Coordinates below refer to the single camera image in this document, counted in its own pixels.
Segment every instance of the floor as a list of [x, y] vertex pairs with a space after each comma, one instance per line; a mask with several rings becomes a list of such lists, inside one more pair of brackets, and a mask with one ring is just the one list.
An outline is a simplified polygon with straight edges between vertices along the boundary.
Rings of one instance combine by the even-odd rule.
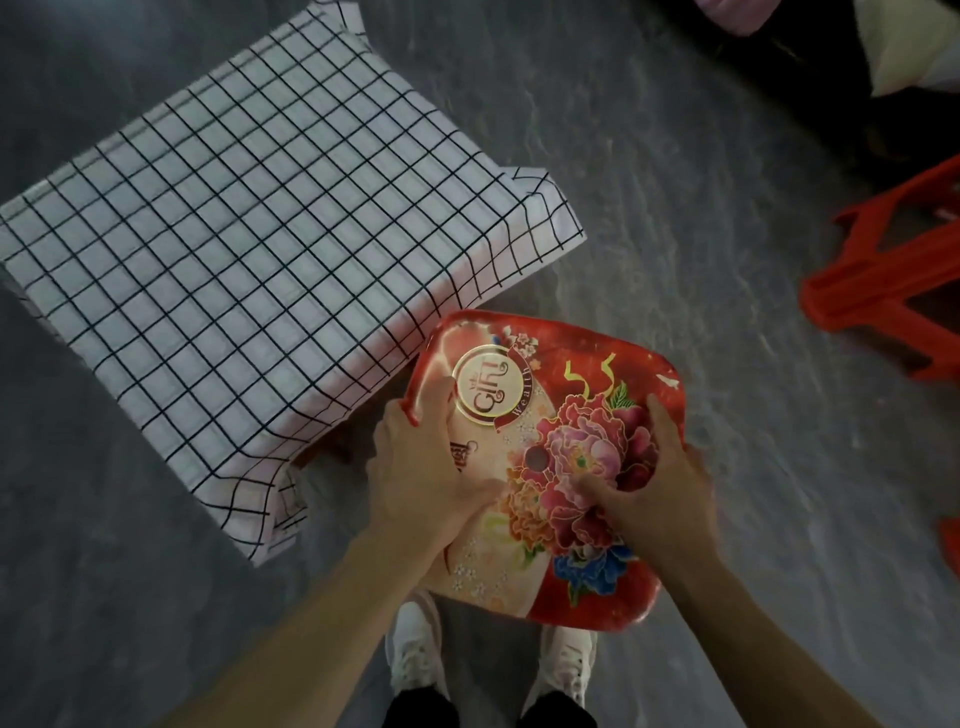
[[[549, 168], [590, 235], [493, 307], [666, 354], [724, 552], [757, 600], [886, 724], [956, 725], [960, 583], [933, 524], [960, 511], [960, 391], [912, 382], [796, 305], [836, 252], [830, 215], [866, 186], [644, 0], [362, 6], [374, 48], [494, 159]], [[0, 197], [298, 8], [11, 0]], [[305, 473], [303, 545], [251, 570], [6, 292], [0, 330], [0, 723], [148, 726], [337, 560], [364, 519], [360, 463]], [[511, 725], [536, 631], [443, 611], [464, 725]], [[389, 697], [377, 655], [341, 725], [375, 725]], [[602, 726], [740, 724], [665, 596], [603, 638], [588, 706]]]

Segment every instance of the white tablecloth with black grid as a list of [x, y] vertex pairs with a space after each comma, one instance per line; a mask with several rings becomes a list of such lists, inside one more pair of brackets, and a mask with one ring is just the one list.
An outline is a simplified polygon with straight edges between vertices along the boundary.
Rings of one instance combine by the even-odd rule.
[[0, 208], [25, 303], [255, 563], [306, 517], [300, 449], [440, 316], [584, 240], [362, 30], [314, 3]]

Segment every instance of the shoe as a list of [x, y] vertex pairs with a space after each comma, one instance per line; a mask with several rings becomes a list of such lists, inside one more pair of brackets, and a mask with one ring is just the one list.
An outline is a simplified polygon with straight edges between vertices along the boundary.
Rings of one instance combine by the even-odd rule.
[[534, 687], [523, 704], [524, 715], [541, 697], [560, 691], [581, 708], [587, 683], [597, 659], [597, 633], [569, 627], [543, 627], [540, 635], [540, 669]]
[[414, 590], [400, 606], [387, 633], [387, 665], [390, 666], [390, 684], [395, 695], [433, 687], [450, 699], [440, 645], [437, 605], [428, 592]]

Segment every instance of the blue flower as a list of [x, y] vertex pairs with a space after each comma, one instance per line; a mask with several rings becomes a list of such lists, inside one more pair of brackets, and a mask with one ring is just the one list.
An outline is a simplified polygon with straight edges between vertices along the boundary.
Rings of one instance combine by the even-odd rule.
[[580, 561], [572, 554], [555, 556], [553, 572], [557, 578], [570, 583], [571, 602], [576, 605], [584, 592], [601, 596], [613, 594], [617, 580], [627, 572], [627, 562], [633, 560], [634, 554], [629, 548], [616, 544], [591, 561]]

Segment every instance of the person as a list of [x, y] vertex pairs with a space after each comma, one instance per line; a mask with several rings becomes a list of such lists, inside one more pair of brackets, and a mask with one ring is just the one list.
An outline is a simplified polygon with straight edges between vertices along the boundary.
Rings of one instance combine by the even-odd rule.
[[[384, 726], [459, 725], [436, 606], [417, 584], [505, 484], [471, 480], [455, 467], [446, 431], [452, 392], [450, 378], [427, 385], [418, 426], [398, 401], [387, 404], [367, 464], [370, 525], [323, 585], [165, 728], [332, 728], [384, 636], [396, 692]], [[647, 404], [660, 448], [647, 486], [624, 493], [585, 478], [575, 487], [657, 572], [749, 728], [879, 728], [724, 566], [703, 460], [684, 449], [660, 403]], [[596, 726], [585, 709], [596, 648], [593, 633], [544, 628], [540, 669], [518, 725]]]

